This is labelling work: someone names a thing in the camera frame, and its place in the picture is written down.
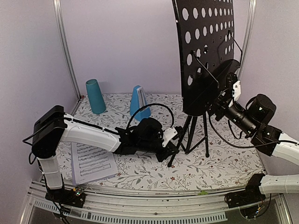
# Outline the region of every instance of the music stand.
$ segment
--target music stand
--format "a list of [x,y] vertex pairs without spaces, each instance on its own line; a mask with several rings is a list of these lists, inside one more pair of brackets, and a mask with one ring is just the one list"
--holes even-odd
[[[239,65],[234,60],[234,11],[232,0],[172,0],[180,52],[183,112],[188,115],[177,147],[189,154],[205,141],[209,157],[206,112],[219,89],[221,79]],[[191,148],[194,130],[202,116],[204,138]],[[191,128],[186,148],[182,141]],[[175,155],[168,166],[171,166]]]

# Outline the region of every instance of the floral tablecloth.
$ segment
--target floral tablecloth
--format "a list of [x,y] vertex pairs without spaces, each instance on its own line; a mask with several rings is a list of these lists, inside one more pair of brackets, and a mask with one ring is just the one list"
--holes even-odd
[[[148,94],[148,103],[161,103],[169,106],[175,116],[175,126],[183,126],[186,114],[182,112],[180,95]],[[91,112],[88,98],[84,98],[75,117],[92,124],[105,127],[126,127],[129,119],[131,94],[104,94],[107,111],[97,115]],[[164,127],[171,124],[171,116],[165,108],[151,107],[151,116]],[[213,120],[216,129],[228,141],[239,146],[247,146],[249,140],[236,140],[230,133],[227,120]],[[240,130],[233,126],[235,133]],[[203,137],[202,118],[198,119],[193,145]],[[92,184],[127,189],[144,190],[203,190],[242,187],[255,173],[262,173],[263,166],[253,149],[237,149],[221,141],[208,124],[210,157],[205,157],[205,144],[200,144],[189,155],[182,149],[171,168],[167,162],[158,162],[154,154],[139,152],[135,155],[114,155],[118,168],[115,177]],[[61,142],[57,149],[60,171],[63,177],[71,180],[71,143]]]

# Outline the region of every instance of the tripod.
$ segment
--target tripod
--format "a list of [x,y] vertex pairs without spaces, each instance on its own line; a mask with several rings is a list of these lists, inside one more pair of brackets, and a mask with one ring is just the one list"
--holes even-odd
[[[204,134],[205,136],[198,142],[195,144],[195,146],[193,146],[191,148],[191,143],[193,140],[193,136],[194,136],[194,131],[195,131],[195,127],[196,127],[196,123],[197,123],[197,118],[198,117],[192,117],[189,116],[186,119],[186,122],[184,124],[183,127],[183,132],[182,135],[180,136],[179,140],[178,140],[178,144],[177,144],[177,149],[181,146],[185,152],[185,154],[189,154],[190,152],[192,152],[197,146],[199,146],[203,141],[205,141],[206,144],[206,157],[208,158],[209,155],[209,144],[208,144],[208,135],[207,135],[207,124],[206,124],[206,112],[202,115],[203,118],[203,123],[204,123]],[[183,139],[184,136],[186,135],[187,130],[189,129],[189,124],[191,123],[191,127],[190,127],[190,131],[188,132],[188,142],[187,142],[187,146],[185,148],[185,146],[183,145]],[[168,167],[172,166],[172,162],[174,160],[174,158],[176,157],[176,155],[173,155],[168,163]]]

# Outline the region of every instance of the blue cup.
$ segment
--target blue cup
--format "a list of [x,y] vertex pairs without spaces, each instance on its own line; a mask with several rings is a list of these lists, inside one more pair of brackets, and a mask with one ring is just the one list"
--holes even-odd
[[88,80],[86,90],[92,112],[95,114],[105,112],[106,105],[98,81],[96,79]]

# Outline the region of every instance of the white wall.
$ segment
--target white wall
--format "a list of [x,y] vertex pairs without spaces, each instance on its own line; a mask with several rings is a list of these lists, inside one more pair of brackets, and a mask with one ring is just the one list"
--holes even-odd
[[[249,0],[235,0],[240,45]],[[178,35],[171,0],[64,0],[61,2],[75,74],[98,79],[103,92],[181,93]]]
[[[299,140],[299,1],[257,1],[256,17],[242,74],[242,98],[246,103],[258,93],[277,106],[271,125]],[[299,167],[261,155],[269,174],[299,174]],[[294,223],[299,223],[299,196],[288,198]]]
[[21,140],[52,106],[76,98],[58,35],[53,2],[0,0],[0,223],[15,224],[37,164]]

